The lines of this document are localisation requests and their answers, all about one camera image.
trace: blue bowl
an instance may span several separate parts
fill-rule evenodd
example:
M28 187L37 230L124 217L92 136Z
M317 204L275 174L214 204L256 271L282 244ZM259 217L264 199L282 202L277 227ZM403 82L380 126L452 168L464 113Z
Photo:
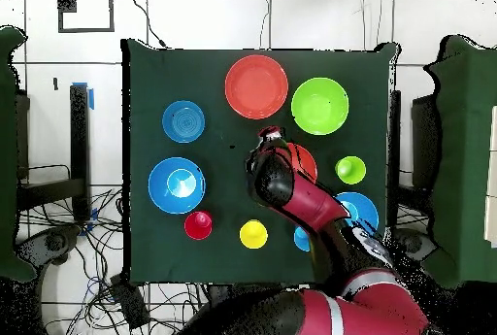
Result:
M162 115L162 128L166 135L177 143L195 141L206 126L204 113L191 101L176 101Z
M368 197L360 194L358 192L342 192L339 193L335 198L340 202L345 203L344 206L350 212L352 218L347 218L346 221L349 225L352 225L352 221L355 220L359 222L362 227L369 232L373 233L371 227L375 230L378 228L380 218L378 217L378 211L375 204ZM353 213L353 208L357 212L356 219Z
M309 236L304 228L297 226L295 232L293 233L293 241L295 245L302 251L309 252L311 247L309 246Z
M200 204L205 192L206 180L202 171L188 159L164 159L150 172L150 198L165 213L189 213Z

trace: green panel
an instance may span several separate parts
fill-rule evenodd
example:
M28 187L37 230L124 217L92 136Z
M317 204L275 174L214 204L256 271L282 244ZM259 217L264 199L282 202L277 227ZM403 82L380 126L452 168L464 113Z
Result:
M430 69L441 84L437 107L443 131L433 232L451 260L432 255L425 265L447 287L465 281L497 282L497 250L483 239L497 51L475 48L453 36L444 60Z
M310 50L150 50L129 40L131 72L131 278L152 282L282 282L313 280L310 257L293 243L293 225L259 207L246 190L244 161L257 145L257 131L276 124L314 156L318 180L335 192L358 191L376 204L383 230L385 199L388 62L397 46L379 52ZM271 117L249 120L236 114L224 96L224 80L233 63L260 53L276 59L288 77L282 108ZM337 132L314 136L302 131L290 112L291 96L312 77L328 77L348 93L348 119ZM206 128L190 144L176 144L163 132L161 118L172 102L186 99L204 111ZM334 173L338 159L360 156L366 178L345 185ZM191 159L206 178L206 195L197 209L213 213L214 230L204 241L184 233L186 215L158 210L148 194L148 178L161 160ZM269 239L259 250L240 242L240 227L261 220Z
M34 268L16 257L17 234L17 81L11 67L12 52L25 41L12 26L0 27L0 277L26 282L36 276Z

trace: blue cup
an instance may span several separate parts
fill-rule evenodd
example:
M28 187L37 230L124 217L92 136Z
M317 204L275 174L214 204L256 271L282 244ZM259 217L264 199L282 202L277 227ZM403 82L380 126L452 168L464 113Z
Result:
M149 175L150 199L168 214L189 213L200 204L205 191L202 171L189 159L164 159Z
M371 199L358 192L342 192L335 198L344 204L350 212L351 218L346 219L349 225L352 225L352 221L355 220L370 234L373 233L372 227L374 230L378 228L380 218L378 210Z
M311 247L309 245L309 235L300 226L295 228L295 232L293 233L293 242L299 248L299 250L309 252Z
M195 141L204 131L205 125L204 113L191 101L173 102L162 115L164 132L177 143Z

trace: small green bowl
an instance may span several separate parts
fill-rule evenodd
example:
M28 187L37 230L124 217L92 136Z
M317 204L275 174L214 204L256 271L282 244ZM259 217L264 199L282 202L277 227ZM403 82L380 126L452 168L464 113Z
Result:
M357 156L346 156L337 162L335 172L344 183L358 184L366 176L366 164Z
M329 78L311 78L293 94L291 114L297 125L309 134L331 134L347 119L347 93Z

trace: red bowl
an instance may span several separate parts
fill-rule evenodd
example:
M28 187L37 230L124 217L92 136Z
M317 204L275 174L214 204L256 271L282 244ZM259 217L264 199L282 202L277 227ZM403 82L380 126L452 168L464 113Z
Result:
M282 107L288 93L288 79L274 59L249 55L230 68L224 88L233 110L242 117L262 119Z
M207 211L195 211L184 220L184 232L193 240L203 240L213 230L213 219Z
M305 174L315 183L317 180L317 166L311 153L300 145L288 143L288 147L291 152L291 165L293 168Z

